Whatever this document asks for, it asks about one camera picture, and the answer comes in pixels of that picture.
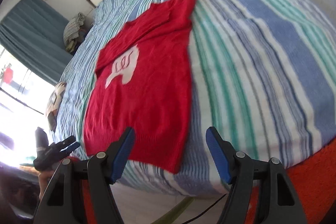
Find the person's left hand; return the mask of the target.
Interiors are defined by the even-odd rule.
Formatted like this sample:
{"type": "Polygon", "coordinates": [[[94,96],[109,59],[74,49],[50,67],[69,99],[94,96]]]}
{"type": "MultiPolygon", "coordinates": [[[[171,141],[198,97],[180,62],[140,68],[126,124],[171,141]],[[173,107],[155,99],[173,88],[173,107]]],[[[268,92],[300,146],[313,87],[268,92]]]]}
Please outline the person's left hand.
{"type": "Polygon", "coordinates": [[[37,199],[40,201],[43,198],[45,190],[53,176],[54,172],[56,171],[60,162],[54,163],[52,167],[48,170],[44,171],[37,171],[33,166],[28,165],[20,165],[19,169],[25,173],[31,174],[34,178],[38,178],[38,186],[39,186],[39,195],[37,196],[37,186],[35,184],[31,184],[29,181],[24,182],[20,189],[18,190],[17,194],[21,201],[23,200],[33,200],[37,199]]]}

